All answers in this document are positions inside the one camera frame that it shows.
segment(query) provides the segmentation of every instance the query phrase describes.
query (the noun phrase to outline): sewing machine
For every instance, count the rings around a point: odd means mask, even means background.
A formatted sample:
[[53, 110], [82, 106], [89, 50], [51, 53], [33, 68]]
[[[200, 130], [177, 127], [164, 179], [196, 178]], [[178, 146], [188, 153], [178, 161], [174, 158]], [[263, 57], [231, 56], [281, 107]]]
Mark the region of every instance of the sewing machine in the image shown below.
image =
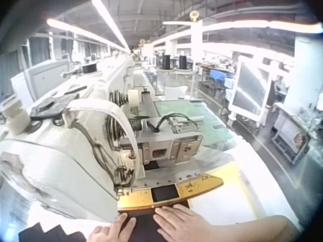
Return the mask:
[[[118, 208], [171, 203], [222, 185], [191, 161], [203, 117], [160, 117], [151, 94], [134, 89], [132, 67], [127, 59], [105, 75], [71, 78], [28, 110], [18, 97], [6, 99], [0, 159], [7, 182], [54, 213], [100, 221], [112, 221]], [[158, 189], [166, 187], [163, 197]]]

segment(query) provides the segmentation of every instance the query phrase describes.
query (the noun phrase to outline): workstation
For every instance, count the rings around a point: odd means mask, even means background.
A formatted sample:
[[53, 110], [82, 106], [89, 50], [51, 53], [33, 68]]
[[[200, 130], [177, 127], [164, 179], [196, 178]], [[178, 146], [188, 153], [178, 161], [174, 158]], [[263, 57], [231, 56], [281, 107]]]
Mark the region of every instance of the workstation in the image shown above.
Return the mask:
[[[40, 226], [87, 238], [126, 212], [138, 222], [132, 241], [146, 230], [164, 241], [153, 231], [153, 209], [174, 204], [213, 225], [283, 215], [304, 229], [310, 218], [299, 210], [307, 204], [301, 198], [295, 206], [298, 194], [286, 192], [270, 163], [295, 167], [299, 188], [323, 194], [313, 185], [323, 170], [322, 82], [315, 77], [300, 92], [303, 37], [295, 39], [295, 56], [268, 49], [258, 56], [259, 47], [203, 43], [205, 28], [212, 30], [196, 12], [188, 16], [180, 23], [189, 26], [185, 48], [179, 36], [142, 38], [130, 50], [124, 39], [119, 46], [52, 19], [50, 59], [31, 65], [17, 51], [26, 68], [10, 76], [11, 95], [1, 103], [2, 236], [11, 229], [9, 241], [18, 241]], [[77, 54], [62, 58], [55, 29], [74, 33], [78, 47], [69, 52]], [[81, 36], [100, 47], [83, 49]], [[323, 48], [320, 39], [308, 43]]]

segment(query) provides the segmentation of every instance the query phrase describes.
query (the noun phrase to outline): hand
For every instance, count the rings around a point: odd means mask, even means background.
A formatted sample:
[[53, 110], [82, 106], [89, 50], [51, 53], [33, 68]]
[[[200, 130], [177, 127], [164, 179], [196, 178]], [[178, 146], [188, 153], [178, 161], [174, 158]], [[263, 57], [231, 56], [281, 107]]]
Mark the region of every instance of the hand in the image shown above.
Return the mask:
[[168, 242], [213, 242], [219, 237], [204, 218], [182, 205], [156, 208], [155, 212], [153, 218], [161, 227], [157, 232]]
[[90, 234], [87, 242], [128, 242], [136, 225], [136, 218], [131, 218], [125, 228], [120, 232], [127, 216], [128, 214], [126, 213], [119, 215], [111, 227], [96, 227]]

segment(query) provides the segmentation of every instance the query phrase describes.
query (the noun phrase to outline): cable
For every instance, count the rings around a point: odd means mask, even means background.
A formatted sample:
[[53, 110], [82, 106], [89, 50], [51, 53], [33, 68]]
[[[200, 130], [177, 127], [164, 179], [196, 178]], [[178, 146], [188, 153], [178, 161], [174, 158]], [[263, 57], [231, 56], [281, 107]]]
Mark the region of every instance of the cable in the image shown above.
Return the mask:
[[183, 118], [186, 118], [188, 121], [192, 122], [197, 128], [197, 124], [196, 122], [194, 122], [193, 120], [191, 120], [188, 116], [182, 114], [182, 113], [171, 113], [171, 114], [167, 114], [163, 117], [161, 117], [161, 119], [159, 120], [157, 126], [155, 127], [154, 125], [152, 125], [152, 123], [150, 121], [147, 121], [147, 126], [154, 132], [154, 133], [159, 133], [160, 132], [160, 126], [162, 125], [162, 123], [165, 121], [165, 120], [168, 120], [169, 118], [171, 117], [183, 117]]

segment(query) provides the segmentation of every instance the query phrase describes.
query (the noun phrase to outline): factory floor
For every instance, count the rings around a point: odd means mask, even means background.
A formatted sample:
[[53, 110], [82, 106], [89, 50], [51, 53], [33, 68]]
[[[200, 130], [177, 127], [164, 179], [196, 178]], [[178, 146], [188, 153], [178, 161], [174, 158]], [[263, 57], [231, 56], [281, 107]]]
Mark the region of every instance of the factory floor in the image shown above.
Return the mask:
[[[203, 98], [208, 107], [216, 114], [222, 108], [223, 95], [215, 95], [208, 87], [198, 88], [198, 98]], [[271, 130], [277, 113], [269, 113], [266, 126], [251, 134], [241, 123], [235, 121], [233, 129], [241, 135], [262, 158], [285, 194], [290, 206], [302, 225], [306, 225], [315, 213], [323, 197], [321, 189], [323, 168], [306, 155], [301, 162], [291, 165], [286, 157], [270, 142], [274, 132]]]

